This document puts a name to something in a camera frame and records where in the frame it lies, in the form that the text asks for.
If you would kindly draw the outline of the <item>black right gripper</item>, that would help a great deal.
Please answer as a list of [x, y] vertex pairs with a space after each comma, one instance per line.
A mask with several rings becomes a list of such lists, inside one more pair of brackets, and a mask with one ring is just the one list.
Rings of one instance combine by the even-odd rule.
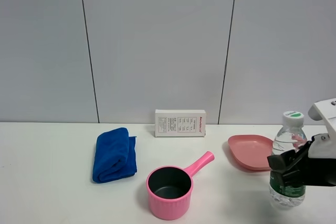
[[335, 186], [335, 158], [310, 158], [301, 149], [270, 155], [267, 161], [280, 186]]

